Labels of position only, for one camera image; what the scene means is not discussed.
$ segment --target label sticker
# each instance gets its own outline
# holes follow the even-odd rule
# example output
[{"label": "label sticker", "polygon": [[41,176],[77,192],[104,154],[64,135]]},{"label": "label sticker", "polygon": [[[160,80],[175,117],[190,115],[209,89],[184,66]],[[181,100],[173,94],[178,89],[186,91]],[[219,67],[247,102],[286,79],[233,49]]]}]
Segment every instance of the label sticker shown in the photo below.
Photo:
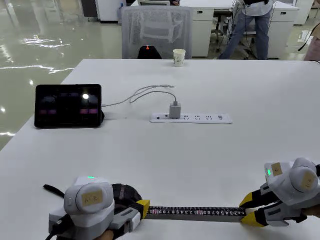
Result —
[{"label": "label sticker", "polygon": [[81,195],[82,205],[84,207],[100,204],[103,201],[102,190],[92,191]]},{"label": "label sticker", "polygon": [[282,174],[280,162],[272,164],[271,168],[274,177]]},{"label": "label sticker", "polygon": [[303,176],[301,187],[303,189],[310,189],[314,184],[315,176],[311,172],[306,172]]}]

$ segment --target paper cup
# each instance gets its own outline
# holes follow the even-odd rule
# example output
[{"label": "paper cup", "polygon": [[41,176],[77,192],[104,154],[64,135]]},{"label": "paper cup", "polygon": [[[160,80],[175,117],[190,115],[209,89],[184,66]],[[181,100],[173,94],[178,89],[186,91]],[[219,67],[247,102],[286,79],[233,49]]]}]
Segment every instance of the paper cup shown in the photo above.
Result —
[{"label": "paper cup", "polygon": [[173,50],[173,63],[176,67],[182,67],[185,63],[186,50],[174,49]]}]

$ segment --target shiny floor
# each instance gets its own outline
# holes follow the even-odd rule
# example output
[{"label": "shiny floor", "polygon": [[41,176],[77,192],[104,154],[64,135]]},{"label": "shiny floor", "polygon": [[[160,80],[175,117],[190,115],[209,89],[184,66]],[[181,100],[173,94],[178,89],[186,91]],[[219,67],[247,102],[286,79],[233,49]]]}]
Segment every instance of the shiny floor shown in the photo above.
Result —
[{"label": "shiny floor", "polygon": [[[319,22],[315,14],[294,27],[282,60],[303,60],[307,48],[297,49]],[[36,85],[61,83],[82,59],[122,54],[121,27],[88,22],[80,0],[0,0],[0,32],[0,149],[33,114]],[[216,48],[212,35],[209,59]]]}]

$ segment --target tablet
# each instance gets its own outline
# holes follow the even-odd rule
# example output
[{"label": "tablet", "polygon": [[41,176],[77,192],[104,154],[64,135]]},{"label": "tablet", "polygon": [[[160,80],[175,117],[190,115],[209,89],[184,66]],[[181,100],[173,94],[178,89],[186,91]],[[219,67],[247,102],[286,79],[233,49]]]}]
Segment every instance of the tablet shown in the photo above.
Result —
[{"label": "tablet", "polygon": [[36,86],[37,128],[98,127],[103,116],[99,84]]}]

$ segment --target power outlet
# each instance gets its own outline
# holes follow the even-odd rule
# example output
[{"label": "power outlet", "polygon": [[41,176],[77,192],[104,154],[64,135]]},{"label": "power outlet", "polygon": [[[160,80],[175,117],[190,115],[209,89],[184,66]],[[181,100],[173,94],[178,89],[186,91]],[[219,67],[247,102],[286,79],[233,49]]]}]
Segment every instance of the power outlet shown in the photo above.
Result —
[{"label": "power outlet", "polygon": [[193,124],[232,124],[228,114],[202,114],[202,113],[182,113],[180,118],[169,118],[168,113],[153,113],[150,118],[151,123],[193,123]]}]

